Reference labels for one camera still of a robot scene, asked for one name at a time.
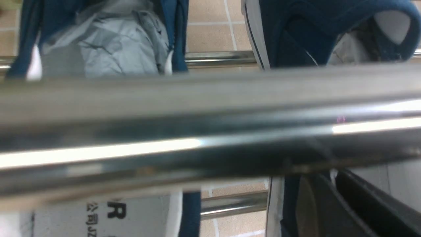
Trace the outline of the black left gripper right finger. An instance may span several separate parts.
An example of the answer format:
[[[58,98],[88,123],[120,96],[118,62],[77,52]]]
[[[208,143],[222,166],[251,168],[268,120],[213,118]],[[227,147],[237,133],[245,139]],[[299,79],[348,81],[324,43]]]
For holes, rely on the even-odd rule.
[[[351,171],[338,171],[336,188],[380,237],[419,237],[421,215]]]

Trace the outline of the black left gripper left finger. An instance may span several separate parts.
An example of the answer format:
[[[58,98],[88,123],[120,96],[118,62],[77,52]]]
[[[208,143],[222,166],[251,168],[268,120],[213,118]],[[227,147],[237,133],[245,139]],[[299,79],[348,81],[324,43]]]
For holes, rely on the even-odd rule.
[[[323,175],[304,175],[296,222],[300,237],[377,237]]]

